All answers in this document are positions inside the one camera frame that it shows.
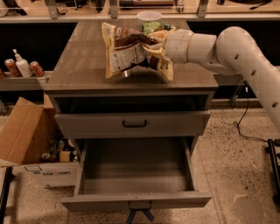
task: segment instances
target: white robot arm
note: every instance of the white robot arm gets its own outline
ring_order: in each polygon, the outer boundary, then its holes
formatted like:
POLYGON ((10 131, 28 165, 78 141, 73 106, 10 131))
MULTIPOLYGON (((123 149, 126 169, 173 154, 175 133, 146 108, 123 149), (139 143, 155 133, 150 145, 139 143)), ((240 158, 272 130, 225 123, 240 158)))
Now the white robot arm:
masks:
POLYGON ((280 71, 247 31, 229 27, 217 38, 180 29, 167 38, 164 48, 174 63, 192 62, 217 74, 241 74, 280 131, 280 71))

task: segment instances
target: red can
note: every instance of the red can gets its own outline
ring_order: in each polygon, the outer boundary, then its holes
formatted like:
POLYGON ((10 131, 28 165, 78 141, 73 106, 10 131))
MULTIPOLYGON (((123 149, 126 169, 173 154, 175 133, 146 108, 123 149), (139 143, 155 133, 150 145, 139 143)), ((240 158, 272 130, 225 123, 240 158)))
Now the red can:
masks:
POLYGON ((37 61, 33 61, 32 63, 30 63, 30 68, 38 77, 42 77, 45 74, 43 68, 37 61))
POLYGON ((3 72, 3 70, 0 68, 0 79, 5 77, 5 72, 3 72))
POLYGON ((7 59, 5 61, 5 65, 8 67, 10 74, 14 77, 18 77, 21 75, 21 73, 18 70, 18 67, 16 65, 16 62, 13 59, 7 59))

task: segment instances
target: floor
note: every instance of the floor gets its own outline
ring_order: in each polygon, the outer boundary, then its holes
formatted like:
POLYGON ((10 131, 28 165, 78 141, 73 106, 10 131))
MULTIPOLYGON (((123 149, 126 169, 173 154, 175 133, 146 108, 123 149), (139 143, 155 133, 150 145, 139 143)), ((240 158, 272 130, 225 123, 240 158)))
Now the floor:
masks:
MULTIPOLYGON (((203 208, 152 210, 155 216, 152 223, 280 223, 280 206, 272 201, 276 188, 270 157, 265 152, 266 143, 240 137, 234 126, 244 110, 224 106, 213 108, 205 133, 192 155, 199 189, 211 193, 212 199, 203 208)), ((0 116, 0 126, 6 118, 0 116)), ((262 108, 248 110, 241 131, 266 140, 279 137, 262 108)), ((5 168, 1 168, 0 183, 4 172, 5 168)), ((16 177, 10 185, 4 223, 115 224, 125 223, 128 218, 127 211, 69 213, 60 200, 72 195, 72 187, 45 189, 21 166, 14 167, 13 173, 16 177)), ((134 223, 150 222, 142 213, 137 213, 134 223)))

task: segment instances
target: closed drawer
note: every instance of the closed drawer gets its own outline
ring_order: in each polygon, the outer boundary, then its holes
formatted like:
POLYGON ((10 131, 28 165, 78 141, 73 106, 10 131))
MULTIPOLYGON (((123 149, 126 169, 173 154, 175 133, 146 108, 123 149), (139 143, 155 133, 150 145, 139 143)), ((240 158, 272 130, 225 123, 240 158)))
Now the closed drawer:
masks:
POLYGON ((183 137, 91 139, 82 152, 70 211, 203 207, 183 137))
POLYGON ((121 114, 57 114, 67 138, 175 137, 203 134, 210 112, 159 112, 121 114))

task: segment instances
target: white bottle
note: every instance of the white bottle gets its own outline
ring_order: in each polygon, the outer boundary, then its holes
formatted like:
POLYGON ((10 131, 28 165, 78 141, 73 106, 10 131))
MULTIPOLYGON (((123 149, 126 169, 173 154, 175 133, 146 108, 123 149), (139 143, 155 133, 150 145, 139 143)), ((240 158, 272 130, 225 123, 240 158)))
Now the white bottle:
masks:
POLYGON ((26 59, 23 59, 18 53, 17 50, 14 49, 13 52, 15 53, 16 57, 16 65, 19 70, 19 72, 24 76, 24 77, 31 77, 32 76, 32 70, 30 69, 30 66, 27 62, 26 59))

